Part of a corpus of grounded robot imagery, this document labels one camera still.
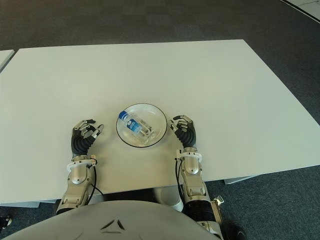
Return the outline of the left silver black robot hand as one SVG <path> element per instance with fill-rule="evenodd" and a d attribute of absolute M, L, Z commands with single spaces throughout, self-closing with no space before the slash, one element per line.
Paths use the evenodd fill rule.
<path fill-rule="evenodd" d="M 71 152 L 73 157 L 87 155 L 88 150 L 103 132 L 104 125 L 95 127 L 93 119 L 81 120 L 72 129 Z"/>

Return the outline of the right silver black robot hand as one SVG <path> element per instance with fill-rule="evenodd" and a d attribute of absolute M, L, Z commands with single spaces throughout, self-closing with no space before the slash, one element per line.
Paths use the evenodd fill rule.
<path fill-rule="evenodd" d="M 194 122 L 188 116 L 182 114 L 177 115 L 169 120 L 170 128 L 184 148 L 195 148 L 197 135 Z"/>

